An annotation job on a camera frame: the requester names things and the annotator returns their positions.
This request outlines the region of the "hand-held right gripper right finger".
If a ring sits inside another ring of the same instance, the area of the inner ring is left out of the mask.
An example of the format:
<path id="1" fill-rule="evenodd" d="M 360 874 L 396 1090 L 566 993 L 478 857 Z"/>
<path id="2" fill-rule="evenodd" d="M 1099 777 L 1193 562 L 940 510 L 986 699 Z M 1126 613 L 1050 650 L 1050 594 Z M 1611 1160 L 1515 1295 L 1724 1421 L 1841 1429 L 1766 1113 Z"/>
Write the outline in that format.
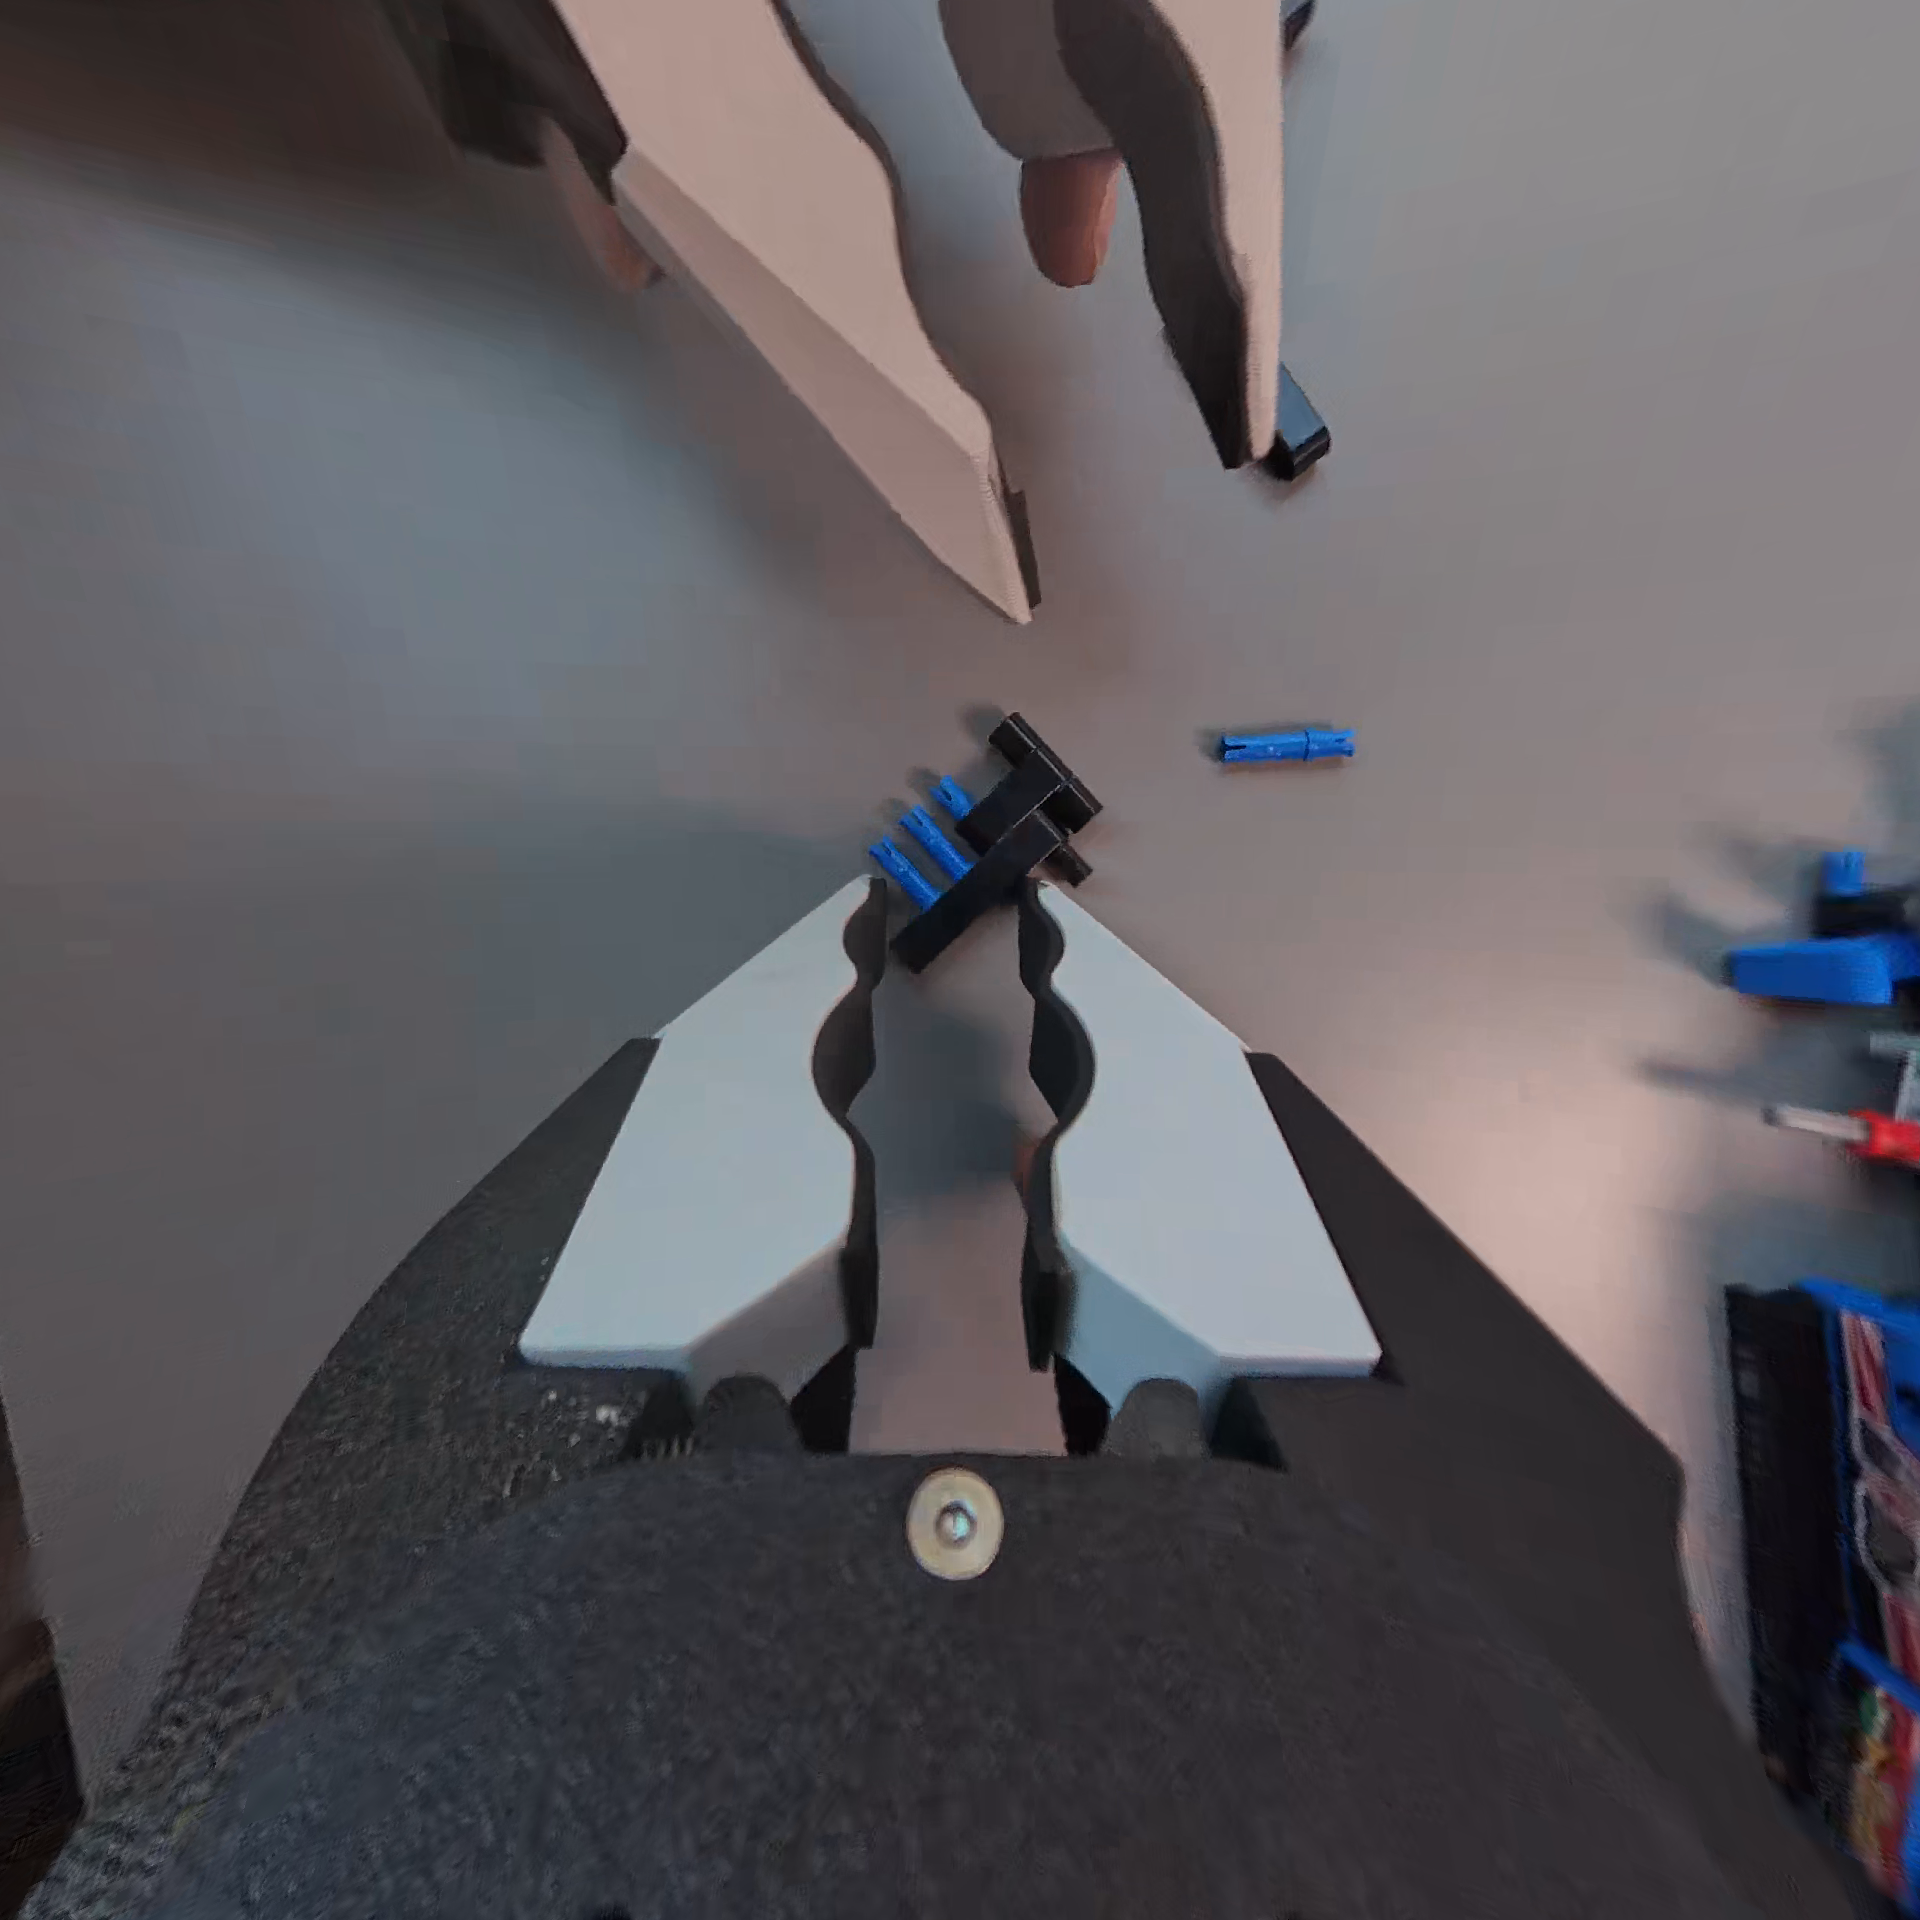
<path id="1" fill-rule="evenodd" d="M 1254 1050 L 1050 882 L 1018 903 L 1050 1183 L 1025 1206 L 1030 1363 L 1106 1408 L 1143 1381 L 1368 1377 L 1383 1341 Z"/>

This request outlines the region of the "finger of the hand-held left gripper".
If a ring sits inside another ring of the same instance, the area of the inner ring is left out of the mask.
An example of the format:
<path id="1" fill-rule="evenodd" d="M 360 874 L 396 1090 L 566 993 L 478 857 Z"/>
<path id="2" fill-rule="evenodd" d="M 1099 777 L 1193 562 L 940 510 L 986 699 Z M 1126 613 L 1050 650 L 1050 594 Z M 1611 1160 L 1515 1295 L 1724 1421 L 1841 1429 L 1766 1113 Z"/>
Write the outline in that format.
<path id="1" fill-rule="evenodd" d="M 897 166 L 788 3 L 559 13 L 626 141 L 611 171 L 624 226 L 948 573 L 1030 623 L 1040 570 L 1025 497 L 924 319 Z"/>
<path id="2" fill-rule="evenodd" d="M 1067 79 L 1132 178 L 1147 290 L 1226 467 L 1281 417 L 1284 134 L 1295 3 L 1058 2 Z"/>

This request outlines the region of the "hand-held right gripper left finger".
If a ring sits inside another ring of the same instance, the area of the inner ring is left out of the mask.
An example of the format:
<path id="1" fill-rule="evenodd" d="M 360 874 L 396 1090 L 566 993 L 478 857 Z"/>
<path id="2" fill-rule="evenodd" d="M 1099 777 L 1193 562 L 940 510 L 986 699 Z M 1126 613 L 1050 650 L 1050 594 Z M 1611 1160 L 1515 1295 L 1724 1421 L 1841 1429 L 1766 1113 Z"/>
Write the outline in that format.
<path id="1" fill-rule="evenodd" d="M 875 1162 L 852 1106 L 887 947 L 884 889 L 852 880 L 659 1030 L 521 1359 L 795 1395 L 874 1344 Z"/>

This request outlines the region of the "long black brick beam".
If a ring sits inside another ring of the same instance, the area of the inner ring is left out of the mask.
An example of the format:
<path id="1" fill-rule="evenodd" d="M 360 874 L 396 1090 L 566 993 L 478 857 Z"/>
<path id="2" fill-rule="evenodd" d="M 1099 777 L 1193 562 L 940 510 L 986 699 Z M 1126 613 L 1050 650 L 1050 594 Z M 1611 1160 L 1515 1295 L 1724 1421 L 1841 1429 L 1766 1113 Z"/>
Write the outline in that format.
<path id="1" fill-rule="evenodd" d="M 1259 466 L 1283 485 L 1302 481 L 1330 453 L 1328 421 L 1297 375 L 1281 362 L 1275 437 Z"/>

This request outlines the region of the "black beam with blue pins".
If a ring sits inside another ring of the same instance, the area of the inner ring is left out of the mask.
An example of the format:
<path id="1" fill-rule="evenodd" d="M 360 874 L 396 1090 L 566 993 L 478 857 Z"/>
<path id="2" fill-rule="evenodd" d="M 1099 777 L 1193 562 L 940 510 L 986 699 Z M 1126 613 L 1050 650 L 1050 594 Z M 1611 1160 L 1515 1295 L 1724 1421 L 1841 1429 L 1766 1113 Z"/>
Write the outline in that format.
<path id="1" fill-rule="evenodd" d="M 1090 864 L 1078 839 L 1099 797 L 1019 711 L 991 720 L 977 768 L 935 774 L 872 840 L 870 861 L 905 904 L 894 957 L 924 974 L 1031 880 L 1078 887 Z"/>

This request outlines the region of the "grey desk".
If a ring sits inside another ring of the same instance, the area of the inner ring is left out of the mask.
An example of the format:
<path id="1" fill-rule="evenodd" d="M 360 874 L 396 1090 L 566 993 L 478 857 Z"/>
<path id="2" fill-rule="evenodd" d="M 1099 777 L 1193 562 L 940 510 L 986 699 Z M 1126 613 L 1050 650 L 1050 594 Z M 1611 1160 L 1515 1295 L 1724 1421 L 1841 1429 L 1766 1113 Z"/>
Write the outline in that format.
<path id="1" fill-rule="evenodd" d="M 1023 631 L 672 288 L 456 152 L 366 3 L 4 3 L 4 1377 L 103 1792 L 352 1311 L 1023 705 L 1094 906 L 1684 1463 L 1744 1687 L 1728 1282 L 1913 1232 L 1715 979 L 1916 857 L 1916 3 L 1324 3 L 1299 487 L 1082 295 L 930 3 L 804 3 L 1040 549 Z M 1355 757 L 1222 763 L 1222 733 Z"/>

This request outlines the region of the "person's left hand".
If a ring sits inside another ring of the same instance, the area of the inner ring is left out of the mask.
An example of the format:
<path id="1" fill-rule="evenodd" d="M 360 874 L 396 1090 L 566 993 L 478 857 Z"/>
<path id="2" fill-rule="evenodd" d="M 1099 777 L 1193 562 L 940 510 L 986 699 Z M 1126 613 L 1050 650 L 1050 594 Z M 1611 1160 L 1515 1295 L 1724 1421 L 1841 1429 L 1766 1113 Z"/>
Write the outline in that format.
<path id="1" fill-rule="evenodd" d="M 1114 240 L 1120 169 L 1114 147 L 1023 160 L 1025 241 L 1050 283 L 1075 290 L 1098 275 Z"/>

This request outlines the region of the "toy brick race car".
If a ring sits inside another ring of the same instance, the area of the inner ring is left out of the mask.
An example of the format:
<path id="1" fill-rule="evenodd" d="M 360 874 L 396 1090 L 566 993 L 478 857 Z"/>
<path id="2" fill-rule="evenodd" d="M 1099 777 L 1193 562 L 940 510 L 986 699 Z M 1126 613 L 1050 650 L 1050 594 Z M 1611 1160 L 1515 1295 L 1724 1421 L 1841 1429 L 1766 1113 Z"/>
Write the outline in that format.
<path id="1" fill-rule="evenodd" d="M 1919 1170 L 1916 880 L 1817 861 L 1808 931 L 1744 943 L 1746 999 L 1892 1014 L 1878 1107 L 1776 1101 L 1769 1126 L 1860 1167 Z M 1835 1279 L 1730 1287 L 1750 1704 L 1767 1774 L 1816 1809 L 1888 1912 L 1919 1912 L 1919 1304 Z"/>

